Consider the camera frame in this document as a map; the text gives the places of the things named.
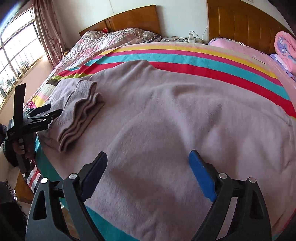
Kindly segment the person's left hand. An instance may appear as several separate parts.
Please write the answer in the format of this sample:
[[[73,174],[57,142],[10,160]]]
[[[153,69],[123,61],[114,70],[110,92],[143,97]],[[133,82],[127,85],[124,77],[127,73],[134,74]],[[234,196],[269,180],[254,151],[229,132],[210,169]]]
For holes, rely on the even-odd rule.
[[[22,141],[14,142],[13,149],[19,155],[25,155],[26,159],[32,161],[35,154],[36,133],[30,133],[22,138]]]

